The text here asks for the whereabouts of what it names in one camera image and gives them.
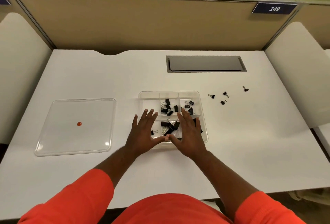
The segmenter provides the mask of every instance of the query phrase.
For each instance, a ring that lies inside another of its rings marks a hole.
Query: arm
[[[201,136],[200,121],[196,125],[184,109],[178,113],[182,127],[182,140],[167,137],[185,156],[191,158],[217,191],[226,213],[235,223],[303,223],[295,214],[259,192],[232,169],[206,150]]]
[[[167,138],[151,138],[151,127],[157,117],[153,110],[142,114],[137,124],[135,115],[132,130],[124,147],[88,171],[44,204],[28,211],[19,223],[80,223],[96,224],[104,215],[119,180],[141,154]]]

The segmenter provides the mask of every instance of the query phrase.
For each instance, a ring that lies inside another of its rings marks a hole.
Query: person's right hand
[[[196,118],[195,126],[190,114],[184,109],[181,109],[181,112],[182,115],[178,113],[178,117],[182,127],[182,140],[178,140],[172,134],[168,134],[167,137],[181,153],[195,161],[207,152],[201,136],[201,124],[199,118]]]

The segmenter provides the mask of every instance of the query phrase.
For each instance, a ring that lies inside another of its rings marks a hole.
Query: hand
[[[138,116],[134,116],[132,130],[125,144],[125,148],[133,152],[136,158],[157,144],[168,141],[166,136],[160,136],[154,139],[151,137],[151,127],[157,118],[158,112],[152,114],[153,109],[148,114],[147,112],[148,110],[145,109],[138,124]]]
[[[195,122],[190,114],[181,109],[182,115],[178,113],[178,117],[182,127],[182,140],[178,140],[174,135],[168,134],[167,137],[178,148],[178,150],[193,161],[198,157],[207,153],[204,141],[201,136],[201,123],[199,118]]]

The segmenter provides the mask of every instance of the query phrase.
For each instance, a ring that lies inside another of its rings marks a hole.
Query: dark blue sign
[[[258,2],[252,13],[290,14],[297,4]]]
[[[10,5],[9,0],[0,0],[0,5]]]

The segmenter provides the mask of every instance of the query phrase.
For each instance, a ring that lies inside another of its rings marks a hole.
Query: red sleeve
[[[18,223],[24,224],[97,224],[112,197],[110,177],[92,169],[44,204],[36,205]]]
[[[237,209],[235,224],[305,224],[294,212],[263,192],[250,195]]]

